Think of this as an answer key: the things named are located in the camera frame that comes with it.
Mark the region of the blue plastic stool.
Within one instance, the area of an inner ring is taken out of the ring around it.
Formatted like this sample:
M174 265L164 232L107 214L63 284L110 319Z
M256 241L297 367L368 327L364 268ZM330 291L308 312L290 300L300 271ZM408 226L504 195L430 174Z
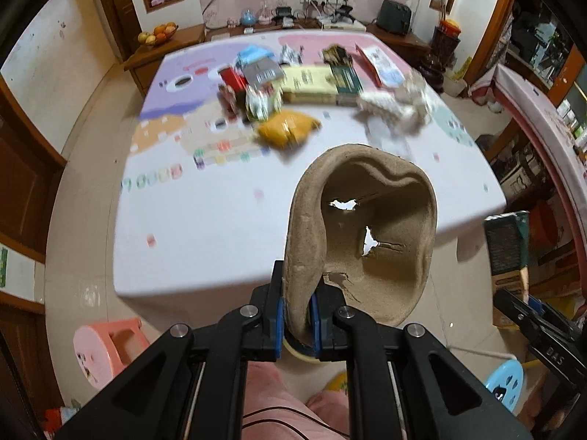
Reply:
M485 381L485 388L510 412L520 400L524 384L524 370L516 359L506 360Z

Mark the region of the yellow green chocolate box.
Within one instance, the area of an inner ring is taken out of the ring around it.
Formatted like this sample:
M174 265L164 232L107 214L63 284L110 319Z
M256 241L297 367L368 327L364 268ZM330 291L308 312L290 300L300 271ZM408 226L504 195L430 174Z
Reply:
M355 106L363 91L353 67L303 65L283 67L278 81L285 102L296 105Z

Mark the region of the black speaker box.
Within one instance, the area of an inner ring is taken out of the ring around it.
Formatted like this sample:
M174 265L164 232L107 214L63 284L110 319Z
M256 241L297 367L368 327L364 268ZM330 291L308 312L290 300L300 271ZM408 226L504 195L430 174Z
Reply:
M406 36L410 31L411 9L394 0L384 0L378 12L375 24L387 33Z

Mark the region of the black gold wrapper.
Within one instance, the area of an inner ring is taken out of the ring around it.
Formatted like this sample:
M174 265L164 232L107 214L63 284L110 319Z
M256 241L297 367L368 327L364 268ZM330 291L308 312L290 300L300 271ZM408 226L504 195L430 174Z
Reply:
M347 50L339 45L330 45L321 51L323 61L331 67L352 67L353 59Z

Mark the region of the yellow foil snack bag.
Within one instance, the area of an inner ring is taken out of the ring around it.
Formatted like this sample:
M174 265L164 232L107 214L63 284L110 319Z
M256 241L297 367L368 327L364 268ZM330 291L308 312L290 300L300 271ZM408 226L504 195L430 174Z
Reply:
M295 110L284 109L257 127L257 135L268 145L288 149L302 145L313 131L321 129L316 118Z

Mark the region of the silver foil wrapper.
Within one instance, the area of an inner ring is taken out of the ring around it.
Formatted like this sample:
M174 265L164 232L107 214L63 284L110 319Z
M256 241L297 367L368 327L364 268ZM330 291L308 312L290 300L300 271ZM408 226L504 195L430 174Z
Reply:
M288 45L281 46L280 65L300 66L302 64L302 52L293 49Z

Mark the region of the blue teapot ornament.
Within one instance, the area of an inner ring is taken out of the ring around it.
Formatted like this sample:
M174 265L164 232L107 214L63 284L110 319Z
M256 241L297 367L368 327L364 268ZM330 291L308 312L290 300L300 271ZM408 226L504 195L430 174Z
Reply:
M241 13L240 21L244 27L254 27L257 23L257 17L251 9L245 9Z

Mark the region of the green white carton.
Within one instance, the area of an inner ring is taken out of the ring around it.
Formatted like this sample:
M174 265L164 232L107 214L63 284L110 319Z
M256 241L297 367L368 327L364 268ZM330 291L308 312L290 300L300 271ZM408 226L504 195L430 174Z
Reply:
M282 108L282 90L269 84L266 87L246 88L246 113L251 121L266 121Z

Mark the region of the yellow slipper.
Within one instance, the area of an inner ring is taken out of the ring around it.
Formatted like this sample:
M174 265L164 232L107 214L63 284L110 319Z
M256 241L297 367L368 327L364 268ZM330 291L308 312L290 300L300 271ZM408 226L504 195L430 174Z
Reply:
M335 391L335 392L348 392L348 378L347 372L342 371L341 373L337 374L333 377L332 380L327 384L325 387L328 391Z

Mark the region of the white paper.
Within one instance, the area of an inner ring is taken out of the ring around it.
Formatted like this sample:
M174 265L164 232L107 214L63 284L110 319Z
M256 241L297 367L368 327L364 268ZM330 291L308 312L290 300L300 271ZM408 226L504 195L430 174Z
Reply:
M412 70L391 91L363 91L358 107L381 117L401 133L415 135L433 119L442 100L422 74Z

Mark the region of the black yellow trash bin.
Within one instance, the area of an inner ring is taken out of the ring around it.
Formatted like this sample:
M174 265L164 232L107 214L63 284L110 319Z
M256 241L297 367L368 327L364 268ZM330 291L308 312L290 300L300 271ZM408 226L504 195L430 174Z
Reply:
M315 357L312 356L307 356L304 353L301 353L297 350L295 350L295 348L293 346L291 346L290 343L288 343L287 339L283 339L282 340L282 344L284 345L284 348L289 352L289 354L291 356L293 356L294 358L300 360L301 362L304 363L312 363L312 364L320 364L320 360L316 359Z

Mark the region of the red paper box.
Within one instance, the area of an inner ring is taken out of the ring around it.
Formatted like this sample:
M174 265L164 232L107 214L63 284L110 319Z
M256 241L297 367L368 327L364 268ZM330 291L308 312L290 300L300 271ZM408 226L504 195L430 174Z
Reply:
M219 94L224 102L230 119L240 116L246 105L247 81L233 67L218 70L221 77Z

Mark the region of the grey barcode carton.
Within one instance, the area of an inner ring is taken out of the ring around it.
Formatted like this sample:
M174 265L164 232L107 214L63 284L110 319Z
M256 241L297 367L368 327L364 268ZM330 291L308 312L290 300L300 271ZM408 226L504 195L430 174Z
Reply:
M282 80L285 76L281 66L271 58L262 58L244 65L242 73L248 85L253 88L262 88L274 81Z

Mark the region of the blue face mask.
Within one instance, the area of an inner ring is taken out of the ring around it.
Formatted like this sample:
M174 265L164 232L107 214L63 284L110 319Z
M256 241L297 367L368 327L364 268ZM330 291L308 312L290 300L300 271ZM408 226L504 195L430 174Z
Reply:
M259 60L263 60L264 58L273 59L274 53L265 47L250 45L237 53L235 67L242 69L247 65L254 64Z

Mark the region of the brown pulp cup tray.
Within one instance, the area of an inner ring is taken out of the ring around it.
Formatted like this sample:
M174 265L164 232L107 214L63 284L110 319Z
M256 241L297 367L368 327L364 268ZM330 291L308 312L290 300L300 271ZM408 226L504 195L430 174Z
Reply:
M320 281L376 322L402 324L424 292L436 232L435 192L418 166L367 145L324 152L303 173L289 210L282 292L292 336L309 341Z

